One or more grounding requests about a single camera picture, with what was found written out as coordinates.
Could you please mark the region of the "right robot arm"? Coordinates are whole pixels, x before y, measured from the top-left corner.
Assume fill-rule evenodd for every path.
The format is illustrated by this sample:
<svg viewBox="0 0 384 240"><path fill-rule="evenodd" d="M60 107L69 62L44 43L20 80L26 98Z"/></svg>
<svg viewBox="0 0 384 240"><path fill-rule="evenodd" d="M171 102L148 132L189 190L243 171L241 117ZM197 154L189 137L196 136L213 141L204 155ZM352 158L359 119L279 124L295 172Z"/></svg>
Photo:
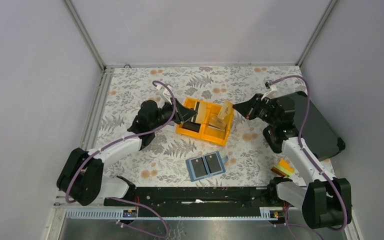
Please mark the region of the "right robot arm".
<svg viewBox="0 0 384 240"><path fill-rule="evenodd" d="M285 155L307 188L290 180L270 181L267 201L279 206L284 201L301 210L311 229L342 230L352 220L351 184L326 170L321 160L336 156L345 142L302 91L268 98L260 93L233 108L247 120L267 124L263 136L271 150Z"/></svg>

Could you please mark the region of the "black card pocket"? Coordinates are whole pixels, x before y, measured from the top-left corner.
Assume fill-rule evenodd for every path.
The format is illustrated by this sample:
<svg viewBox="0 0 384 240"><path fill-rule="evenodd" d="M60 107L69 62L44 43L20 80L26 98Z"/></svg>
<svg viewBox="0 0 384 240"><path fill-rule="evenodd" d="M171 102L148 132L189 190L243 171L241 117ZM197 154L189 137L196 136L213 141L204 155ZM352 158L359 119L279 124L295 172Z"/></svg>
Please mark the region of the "black card pocket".
<svg viewBox="0 0 384 240"><path fill-rule="evenodd" d="M218 155L216 153L206 155L205 161L211 174L220 172L222 170Z"/></svg>
<svg viewBox="0 0 384 240"><path fill-rule="evenodd" d="M200 178L208 174L202 157L193 159L191 161L191 165L196 178Z"/></svg>

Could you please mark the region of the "yellow card storage bin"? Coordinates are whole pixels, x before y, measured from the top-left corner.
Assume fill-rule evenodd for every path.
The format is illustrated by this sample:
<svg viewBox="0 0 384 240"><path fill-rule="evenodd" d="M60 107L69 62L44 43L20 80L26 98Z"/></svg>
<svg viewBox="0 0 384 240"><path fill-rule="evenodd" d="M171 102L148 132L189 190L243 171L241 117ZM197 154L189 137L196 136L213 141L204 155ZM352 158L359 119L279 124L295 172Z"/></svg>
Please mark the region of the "yellow card storage bin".
<svg viewBox="0 0 384 240"><path fill-rule="evenodd" d="M175 127L175 132L180 135L207 141L220 146L225 146L231 132L234 109L226 121L218 118L222 105L187 97L183 104L185 107L197 111L197 115L183 124Z"/></svg>

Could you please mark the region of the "blue card holder wallet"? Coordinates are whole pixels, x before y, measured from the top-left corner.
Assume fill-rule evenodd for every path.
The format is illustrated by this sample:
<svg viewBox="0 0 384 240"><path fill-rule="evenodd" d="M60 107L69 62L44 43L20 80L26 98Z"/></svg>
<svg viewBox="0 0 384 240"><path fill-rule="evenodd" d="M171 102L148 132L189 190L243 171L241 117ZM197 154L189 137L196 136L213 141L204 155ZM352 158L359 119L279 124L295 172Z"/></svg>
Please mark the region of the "blue card holder wallet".
<svg viewBox="0 0 384 240"><path fill-rule="evenodd" d="M208 165L207 165L207 162L206 162L206 159L205 159L205 156L211 155L211 154L217 154L219 162L220 162L220 165L221 165L221 171L215 172L215 173L210 173ZM202 176L202 177L198 177L198 178L195 177L195 174L193 172L192 163L191 163L192 160L197 159L197 158L203 158L203 162L205 164L205 168L206 168L206 171L207 171L207 175ZM194 157L194 158L187 159L185 161L185 164L186 164L186 168L187 168L188 173L189 173L190 181L191 182L196 182L196 181L199 181L199 180L202 180L202 179L210 178L210 177L213 177L213 176L225 173L226 172L225 163L227 163L228 161L229 161L229 158L228 158L227 155L222 157L220 155L219 151L215 151L215 152L211 152L211 153L208 153L208 154L204 154L204 155L200 155L200 156L197 156L197 157Z"/></svg>

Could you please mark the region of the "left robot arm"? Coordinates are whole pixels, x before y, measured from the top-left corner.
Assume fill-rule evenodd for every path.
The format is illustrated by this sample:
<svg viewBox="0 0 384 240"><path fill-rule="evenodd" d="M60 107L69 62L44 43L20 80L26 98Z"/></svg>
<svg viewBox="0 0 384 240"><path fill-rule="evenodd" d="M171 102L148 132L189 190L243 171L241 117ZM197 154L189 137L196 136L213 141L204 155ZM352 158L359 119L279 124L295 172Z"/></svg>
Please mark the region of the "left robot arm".
<svg viewBox="0 0 384 240"><path fill-rule="evenodd" d="M101 148L71 151L56 186L65 192L68 203L82 206L97 198L116 197L124 206L132 204L135 192L122 177L106 177L104 170L122 158L146 148L155 138L155 132L168 123L183 124L197 115L197 111L183 106L178 100L158 107L153 100L140 105L131 126L118 140Z"/></svg>

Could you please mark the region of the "gold credit card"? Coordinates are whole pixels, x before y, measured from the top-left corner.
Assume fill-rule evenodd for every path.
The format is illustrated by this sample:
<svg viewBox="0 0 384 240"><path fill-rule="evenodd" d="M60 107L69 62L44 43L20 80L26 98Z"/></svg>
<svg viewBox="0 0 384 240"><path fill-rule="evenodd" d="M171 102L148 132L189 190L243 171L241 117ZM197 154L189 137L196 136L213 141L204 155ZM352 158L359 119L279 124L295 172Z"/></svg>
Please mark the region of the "gold credit card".
<svg viewBox="0 0 384 240"><path fill-rule="evenodd" d="M233 111L233 103L225 99L217 117L221 121L226 122L227 117L232 113L232 111Z"/></svg>

